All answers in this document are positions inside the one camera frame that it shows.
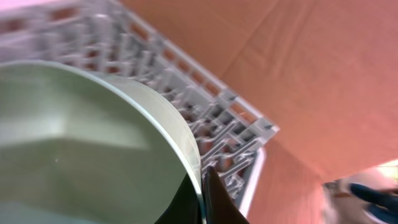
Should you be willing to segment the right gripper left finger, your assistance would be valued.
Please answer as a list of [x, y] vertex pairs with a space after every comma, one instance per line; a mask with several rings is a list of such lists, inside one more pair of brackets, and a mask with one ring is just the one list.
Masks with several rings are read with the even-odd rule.
[[155, 224], [199, 224], [199, 202], [188, 175]]

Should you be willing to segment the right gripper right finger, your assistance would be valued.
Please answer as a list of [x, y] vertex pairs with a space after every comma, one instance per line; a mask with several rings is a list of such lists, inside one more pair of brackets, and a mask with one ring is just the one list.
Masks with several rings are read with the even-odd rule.
[[207, 224], [249, 224], [212, 166], [206, 168], [203, 190]]

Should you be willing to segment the mint green bowl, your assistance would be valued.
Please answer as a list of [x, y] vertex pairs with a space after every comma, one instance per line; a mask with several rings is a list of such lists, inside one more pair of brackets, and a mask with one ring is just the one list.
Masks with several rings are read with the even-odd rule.
[[155, 223], [186, 175], [203, 223], [200, 168], [187, 122], [148, 86], [55, 62], [1, 65], [2, 223]]

